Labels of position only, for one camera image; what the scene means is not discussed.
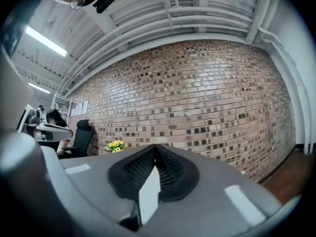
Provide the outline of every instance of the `red brick wall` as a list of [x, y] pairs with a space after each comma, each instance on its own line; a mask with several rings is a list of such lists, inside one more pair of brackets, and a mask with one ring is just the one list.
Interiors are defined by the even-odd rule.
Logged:
[[71, 117], [89, 118], [89, 155], [111, 141], [166, 143], [227, 162], [254, 180], [295, 145], [284, 81], [258, 48], [220, 40], [184, 41], [143, 51], [104, 69], [71, 95], [89, 100]]

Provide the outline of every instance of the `fluorescent light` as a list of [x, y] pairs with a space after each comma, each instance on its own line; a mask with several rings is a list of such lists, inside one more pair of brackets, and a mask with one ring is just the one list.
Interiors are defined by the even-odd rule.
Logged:
[[44, 91], [44, 92], [50, 94], [50, 92], [49, 92], [48, 90], [42, 89], [42, 88], [40, 88], [40, 87], [38, 87], [38, 86], [36, 86], [36, 85], [34, 85], [34, 84], [31, 84], [30, 82], [29, 82], [29, 86], [32, 86], [32, 87], [34, 87], [35, 89], [39, 89], [39, 90], [41, 90], [41, 91]]
[[26, 31], [28, 35], [38, 40], [40, 43], [48, 46], [50, 49], [59, 53], [62, 56], [66, 56], [67, 51], [62, 49], [60, 46], [56, 45], [54, 42], [50, 41], [48, 38], [44, 37], [42, 34], [39, 34], [37, 31], [33, 30], [31, 27], [27, 26]]

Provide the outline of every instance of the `woman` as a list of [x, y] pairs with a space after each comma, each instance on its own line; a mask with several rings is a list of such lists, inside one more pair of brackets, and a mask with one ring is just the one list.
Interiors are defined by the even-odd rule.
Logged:
[[[66, 121], [63, 120], [63, 118], [60, 116], [59, 112], [56, 109], [51, 109], [46, 114], [46, 120], [49, 124], [58, 125], [61, 127], [67, 127]], [[64, 155], [66, 152], [62, 150], [62, 148], [67, 147], [67, 144], [70, 140], [63, 140], [61, 142], [58, 142], [58, 148], [56, 149], [56, 153], [58, 156]]]

